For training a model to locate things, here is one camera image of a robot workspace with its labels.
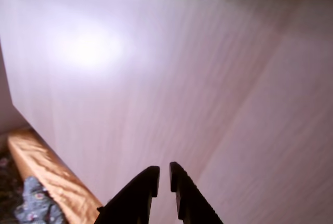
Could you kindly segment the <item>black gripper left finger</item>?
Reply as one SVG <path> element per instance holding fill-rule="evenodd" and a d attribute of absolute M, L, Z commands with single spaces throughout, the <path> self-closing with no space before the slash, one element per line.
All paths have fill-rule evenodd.
<path fill-rule="evenodd" d="M 151 201 L 158 195 L 160 167 L 149 166 L 134 177 L 105 206 L 95 223 L 149 223 Z"/>

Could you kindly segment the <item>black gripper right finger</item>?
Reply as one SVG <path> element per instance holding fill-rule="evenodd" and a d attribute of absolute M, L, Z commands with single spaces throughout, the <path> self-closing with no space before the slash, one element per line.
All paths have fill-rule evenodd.
<path fill-rule="evenodd" d="M 170 163 L 170 185 L 171 192 L 176 196 L 178 219 L 183 223 L 223 223 L 188 173 L 177 162 Z"/>

